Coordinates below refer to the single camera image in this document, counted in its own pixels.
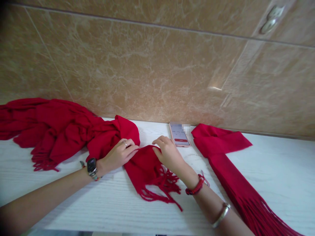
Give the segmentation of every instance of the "marble wall tile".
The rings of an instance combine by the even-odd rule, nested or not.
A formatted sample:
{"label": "marble wall tile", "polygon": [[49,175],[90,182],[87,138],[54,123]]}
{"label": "marble wall tile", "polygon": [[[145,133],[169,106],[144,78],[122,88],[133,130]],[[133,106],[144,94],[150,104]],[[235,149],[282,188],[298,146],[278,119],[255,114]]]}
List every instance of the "marble wall tile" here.
{"label": "marble wall tile", "polygon": [[251,36],[271,0],[19,0],[46,8]]}
{"label": "marble wall tile", "polygon": [[101,116],[219,125],[226,78],[246,40],[28,9],[68,88]]}
{"label": "marble wall tile", "polygon": [[23,7],[8,8],[0,38],[0,104],[28,98],[71,100]]}
{"label": "marble wall tile", "polygon": [[249,43],[260,48],[225,83],[223,91],[229,96],[216,113],[224,120],[221,125],[315,137],[315,49]]}
{"label": "marble wall tile", "polygon": [[297,0],[271,39],[315,47],[315,1]]}

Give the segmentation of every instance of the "hand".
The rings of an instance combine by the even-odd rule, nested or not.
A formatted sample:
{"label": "hand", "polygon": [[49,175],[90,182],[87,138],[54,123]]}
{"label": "hand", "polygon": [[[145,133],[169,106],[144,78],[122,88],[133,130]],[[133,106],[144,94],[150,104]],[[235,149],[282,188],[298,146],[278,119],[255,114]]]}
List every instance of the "hand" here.
{"label": "hand", "polygon": [[157,144],[160,147],[162,153],[156,147],[153,148],[153,151],[160,162],[173,173],[176,174],[176,172],[186,164],[177,147],[168,137],[162,135],[154,140],[152,144]]}
{"label": "hand", "polygon": [[99,175],[103,176],[126,164],[138,152],[137,149],[139,146],[132,139],[121,139],[104,158],[97,161]]}

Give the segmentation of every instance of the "white wood-grain surface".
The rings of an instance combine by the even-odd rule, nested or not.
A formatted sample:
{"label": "white wood-grain surface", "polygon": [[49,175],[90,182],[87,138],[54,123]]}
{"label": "white wood-grain surface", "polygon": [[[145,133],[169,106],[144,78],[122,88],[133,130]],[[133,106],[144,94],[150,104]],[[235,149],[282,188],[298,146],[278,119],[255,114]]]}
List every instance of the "white wood-grain surface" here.
{"label": "white wood-grain surface", "polygon": [[[141,147],[160,135],[170,136],[168,124],[134,121]],[[315,235],[315,142],[244,134],[253,146],[227,156],[271,209],[289,226],[304,235]],[[230,202],[207,159],[193,138],[192,146],[178,148],[197,172],[204,171],[211,188]],[[32,190],[81,168],[86,148],[60,164],[60,172],[33,171],[31,148],[20,148],[12,140],[0,141],[0,204],[4,205]],[[175,204],[146,202],[137,195],[127,173],[119,168],[93,182],[60,204],[34,228],[171,235],[213,235],[194,199],[181,195]]]}

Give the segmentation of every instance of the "silver bangle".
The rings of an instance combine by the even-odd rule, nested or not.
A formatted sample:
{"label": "silver bangle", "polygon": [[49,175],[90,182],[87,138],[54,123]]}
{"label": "silver bangle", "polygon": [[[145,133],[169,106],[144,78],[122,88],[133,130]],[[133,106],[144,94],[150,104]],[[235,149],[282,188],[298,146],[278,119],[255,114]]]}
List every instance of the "silver bangle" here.
{"label": "silver bangle", "polygon": [[221,221],[224,219],[224,217],[226,216],[227,212],[231,208],[231,205],[228,204],[228,203],[223,203],[223,206],[224,206],[224,210],[221,213],[220,217],[217,219],[217,221],[214,222],[214,224],[212,225],[212,228],[216,228],[216,227],[219,226],[219,224],[221,223]]}

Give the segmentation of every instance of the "red scarf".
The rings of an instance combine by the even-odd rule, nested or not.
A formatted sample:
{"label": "red scarf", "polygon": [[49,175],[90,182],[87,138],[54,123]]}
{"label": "red scarf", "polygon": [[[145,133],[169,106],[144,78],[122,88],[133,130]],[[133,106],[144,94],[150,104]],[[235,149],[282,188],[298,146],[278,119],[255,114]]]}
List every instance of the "red scarf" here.
{"label": "red scarf", "polygon": [[226,156],[226,153],[252,145],[241,132],[199,124],[192,131],[192,135],[197,148],[209,160],[243,221],[256,236],[301,235],[268,207],[265,200]]}
{"label": "red scarf", "polygon": [[[21,148],[35,147],[31,152],[34,171],[59,171],[57,165],[85,145],[89,150],[87,160],[105,157],[121,138],[131,138],[140,145],[138,128],[131,121],[118,115],[112,121],[104,121],[77,103],[58,99],[19,99],[1,105],[0,140],[13,137]],[[178,177],[164,171],[152,147],[139,149],[124,165],[126,172],[144,200],[176,203],[169,193],[180,194]],[[166,197],[149,191],[146,185],[158,186]]]}

